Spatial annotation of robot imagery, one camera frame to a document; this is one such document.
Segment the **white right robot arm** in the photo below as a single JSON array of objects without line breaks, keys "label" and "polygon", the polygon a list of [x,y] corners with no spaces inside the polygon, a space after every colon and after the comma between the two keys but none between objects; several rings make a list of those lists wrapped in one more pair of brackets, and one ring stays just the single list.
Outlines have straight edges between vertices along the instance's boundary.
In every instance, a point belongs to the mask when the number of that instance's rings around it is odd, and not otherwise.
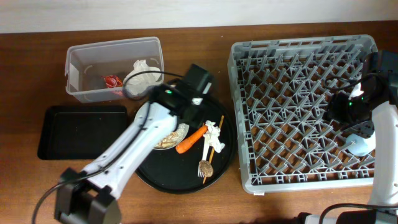
[{"label": "white right robot arm", "polygon": [[307,215],[304,224],[397,223],[397,106],[386,101],[372,110],[376,160],[369,202],[338,203],[321,215]]}]

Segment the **white tissue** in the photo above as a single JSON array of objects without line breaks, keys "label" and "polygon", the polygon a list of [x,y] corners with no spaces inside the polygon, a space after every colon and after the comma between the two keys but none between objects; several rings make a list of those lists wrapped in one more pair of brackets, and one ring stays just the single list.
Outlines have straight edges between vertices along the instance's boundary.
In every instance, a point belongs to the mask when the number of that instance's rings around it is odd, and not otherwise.
[{"label": "white tissue", "polygon": [[[131,71],[123,80],[123,85],[127,91],[128,96],[141,96],[147,89],[154,85],[159,85],[163,82],[163,74],[158,73],[160,69],[158,67],[150,67],[146,60],[137,60],[133,64],[133,71]],[[157,73],[143,73],[141,75],[135,74],[144,71],[158,71]]]}]

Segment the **grey dishwasher rack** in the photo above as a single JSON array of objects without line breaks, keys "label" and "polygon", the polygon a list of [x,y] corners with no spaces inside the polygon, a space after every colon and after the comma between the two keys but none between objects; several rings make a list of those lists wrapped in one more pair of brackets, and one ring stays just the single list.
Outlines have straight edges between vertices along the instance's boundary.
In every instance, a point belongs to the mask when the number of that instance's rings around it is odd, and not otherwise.
[{"label": "grey dishwasher rack", "polygon": [[349,131],[324,121],[331,87],[357,80],[370,35],[237,42],[228,59],[243,189],[253,195],[360,187],[373,182],[373,152],[351,154]]}]

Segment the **red snack wrapper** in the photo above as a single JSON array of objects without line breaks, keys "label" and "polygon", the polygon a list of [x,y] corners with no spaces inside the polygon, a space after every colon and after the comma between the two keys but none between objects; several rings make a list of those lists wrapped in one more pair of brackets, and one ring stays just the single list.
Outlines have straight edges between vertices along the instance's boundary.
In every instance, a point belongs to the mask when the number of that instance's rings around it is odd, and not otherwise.
[{"label": "red snack wrapper", "polygon": [[[123,87],[123,82],[116,75],[104,76],[103,79],[104,79],[106,88],[122,88]],[[122,90],[113,90],[113,91],[111,91],[111,93],[113,93],[115,95],[119,95],[119,96],[124,96]]]}]

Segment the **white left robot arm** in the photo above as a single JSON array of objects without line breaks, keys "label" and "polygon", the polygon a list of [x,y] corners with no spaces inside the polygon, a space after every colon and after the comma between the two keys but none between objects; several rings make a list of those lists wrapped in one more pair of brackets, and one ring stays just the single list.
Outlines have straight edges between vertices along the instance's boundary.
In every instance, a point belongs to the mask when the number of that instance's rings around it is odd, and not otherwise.
[{"label": "white left robot arm", "polygon": [[81,172],[67,169],[56,187],[55,219],[60,223],[120,223],[118,199],[136,169],[179,123],[199,126],[207,87],[179,83],[153,89],[137,118]]}]

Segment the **light blue cup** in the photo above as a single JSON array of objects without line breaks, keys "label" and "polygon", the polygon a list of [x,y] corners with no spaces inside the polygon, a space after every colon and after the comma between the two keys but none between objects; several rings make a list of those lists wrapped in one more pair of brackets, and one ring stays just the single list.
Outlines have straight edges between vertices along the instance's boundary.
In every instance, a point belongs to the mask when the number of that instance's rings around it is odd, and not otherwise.
[{"label": "light blue cup", "polygon": [[365,156],[376,148],[376,133],[369,138],[363,138],[356,134],[350,134],[346,138],[346,143],[349,145],[348,150],[355,156]]}]

